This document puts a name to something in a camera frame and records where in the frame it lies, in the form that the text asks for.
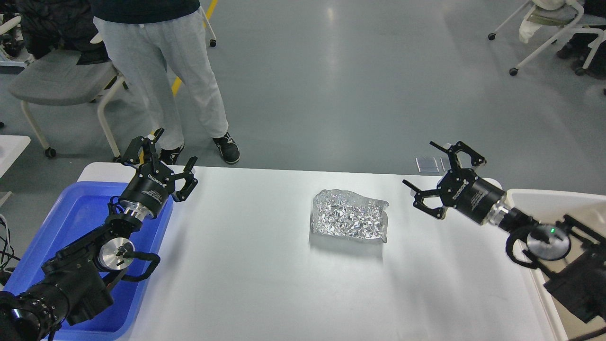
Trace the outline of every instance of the crumpled aluminum foil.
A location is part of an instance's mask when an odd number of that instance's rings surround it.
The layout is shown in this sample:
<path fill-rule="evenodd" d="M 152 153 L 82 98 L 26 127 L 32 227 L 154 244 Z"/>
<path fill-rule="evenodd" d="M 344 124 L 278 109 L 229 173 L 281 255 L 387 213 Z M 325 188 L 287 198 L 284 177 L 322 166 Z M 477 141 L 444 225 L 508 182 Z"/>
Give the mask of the crumpled aluminum foil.
<path fill-rule="evenodd" d="M 389 203 L 351 191 L 323 189 L 313 199 L 310 228 L 313 233 L 360 241 L 387 242 Z"/>

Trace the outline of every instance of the silver metal joint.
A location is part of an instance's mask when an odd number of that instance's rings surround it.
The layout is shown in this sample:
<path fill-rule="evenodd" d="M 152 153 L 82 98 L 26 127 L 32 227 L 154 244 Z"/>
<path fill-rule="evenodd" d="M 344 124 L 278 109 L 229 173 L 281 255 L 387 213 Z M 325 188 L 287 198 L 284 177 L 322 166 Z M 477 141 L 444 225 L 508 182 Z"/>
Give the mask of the silver metal joint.
<path fill-rule="evenodd" d="M 114 238 L 101 246 L 99 264 L 108 270 L 125 269 L 133 262 L 133 259 L 124 258 L 124 254 L 134 250 L 135 245 L 132 241 L 122 237 Z"/>
<path fill-rule="evenodd" d="M 503 221 L 503 218 L 505 218 L 505 216 L 509 214 L 511 209 L 512 208 L 509 207 L 509 205 L 505 204 L 505 196 L 503 196 L 490 208 L 490 211 L 482 221 L 482 225 L 490 223 L 498 227 Z"/>
<path fill-rule="evenodd" d="M 124 214 L 137 218 L 141 222 L 148 216 L 153 218 L 152 212 L 141 203 L 123 200 L 120 201 L 120 205 L 124 208 Z"/>

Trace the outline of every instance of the white table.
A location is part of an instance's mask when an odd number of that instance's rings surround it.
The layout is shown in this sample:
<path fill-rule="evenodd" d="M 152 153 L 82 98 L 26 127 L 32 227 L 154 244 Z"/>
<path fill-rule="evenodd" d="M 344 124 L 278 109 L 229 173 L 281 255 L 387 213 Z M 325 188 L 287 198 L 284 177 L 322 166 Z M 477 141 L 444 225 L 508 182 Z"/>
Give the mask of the white table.
<path fill-rule="evenodd" d="M 0 178 L 30 144 L 27 136 L 0 135 Z"/>
<path fill-rule="evenodd" d="M 133 174 L 93 163 L 79 181 Z M 531 272 L 505 255 L 506 232 L 412 207 L 402 179 L 428 189 L 439 177 L 197 167 L 196 178 L 124 340 L 540 341 L 561 331 Z M 310 236 L 322 189 L 388 201 L 388 242 Z"/>

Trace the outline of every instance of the black jacket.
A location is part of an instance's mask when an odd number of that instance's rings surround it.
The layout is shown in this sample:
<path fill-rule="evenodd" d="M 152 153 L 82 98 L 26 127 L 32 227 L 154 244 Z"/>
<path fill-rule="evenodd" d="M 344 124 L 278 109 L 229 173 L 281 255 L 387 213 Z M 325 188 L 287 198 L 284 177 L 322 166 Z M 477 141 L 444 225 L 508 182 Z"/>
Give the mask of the black jacket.
<path fill-rule="evenodd" d="M 80 64 L 107 60 L 105 45 L 91 44 L 97 34 L 87 0 L 16 0 L 25 48 L 42 58 L 51 47 L 82 52 Z"/>
<path fill-rule="evenodd" d="M 195 12 L 199 0 L 89 0 L 93 15 L 124 24 L 149 24 Z"/>

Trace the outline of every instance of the black sneaker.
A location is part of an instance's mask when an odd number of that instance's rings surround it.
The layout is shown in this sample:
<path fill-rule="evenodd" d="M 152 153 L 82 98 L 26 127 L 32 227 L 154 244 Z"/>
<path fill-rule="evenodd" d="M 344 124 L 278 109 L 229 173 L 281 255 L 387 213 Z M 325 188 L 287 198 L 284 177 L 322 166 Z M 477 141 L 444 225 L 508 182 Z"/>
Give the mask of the black sneaker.
<path fill-rule="evenodd" d="M 213 141 L 217 145 L 217 148 L 219 148 L 219 153 L 221 153 L 223 161 L 228 164 L 235 164 L 240 161 L 240 150 L 229 133 L 225 133 L 223 137 L 213 137 Z"/>
<path fill-rule="evenodd" d="M 177 164 L 177 158 L 183 151 L 183 148 L 185 148 L 184 144 L 175 149 L 160 149 L 160 161 L 164 161 L 165 164 Z"/>
<path fill-rule="evenodd" d="M 575 46 L 570 44 L 569 42 L 564 45 L 560 51 L 556 52 L 556 56 L 560 59 L 569 59 L 572 57 L 580 57 L 583 55 L 589 54 L 587 47 L 584 46 Z"/>

